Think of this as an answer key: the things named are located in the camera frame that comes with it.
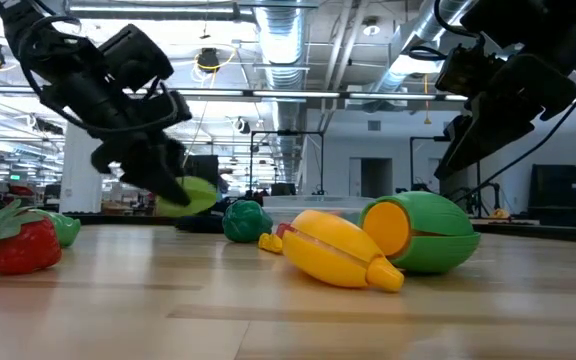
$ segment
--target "wooden table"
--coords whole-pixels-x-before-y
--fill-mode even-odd
[[[576,360],[576,243],[485,235],[400,294],[170,227],[88,226],[58,267],[0,277],[0,360]]]

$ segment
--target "red strawberry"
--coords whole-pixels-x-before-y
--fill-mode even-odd
[[[18,206],[15,201],[0,210],[0,273],[4,275],[31,273],[61,259],[50,219]]]

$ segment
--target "light wood tabletop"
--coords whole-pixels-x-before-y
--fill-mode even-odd
[[[399,294],[171,227],[87,226],[50,270],[0,277],[0,360],[576,360],[576,243],[484,235]]]

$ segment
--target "column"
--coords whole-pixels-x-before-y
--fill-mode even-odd
[[[90,154],[101,144],[70,123],[66,130],[64,169],[59,211],[101,212],[101,175],[90,164]]]

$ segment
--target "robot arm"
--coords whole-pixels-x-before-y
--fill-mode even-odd
[[[440,180],[528,134],[536,116],[551,119],[576,98],[568,79],[576,71],[576,0],[479,0],[461,23],[501,48],[521,50],[506,61],[485,54],[478,41],[448,55],[436,87],[467,97],[472,115],[458,116],[445,131],[451,144],[435,172]]]
[[[185,148],[163,130],[192,115],[184,99],[160,83],[174,72],[161,49],[134,25],[97,48],[87,38],[57,31],[52,23],[78,19],[56,16],[38,0],[0,0],[0,16],[8,44],[41,103],[102,141],[91,156],[95,169],[110,174],[109,164],[119,162],[122,182],[187,205],[188,196],[175,181],[182,174]],[[33,72],[50,84],[40,86]],[[124,92],[151,81],[141,99]],[[162,93],[156,94],[157,86]]]

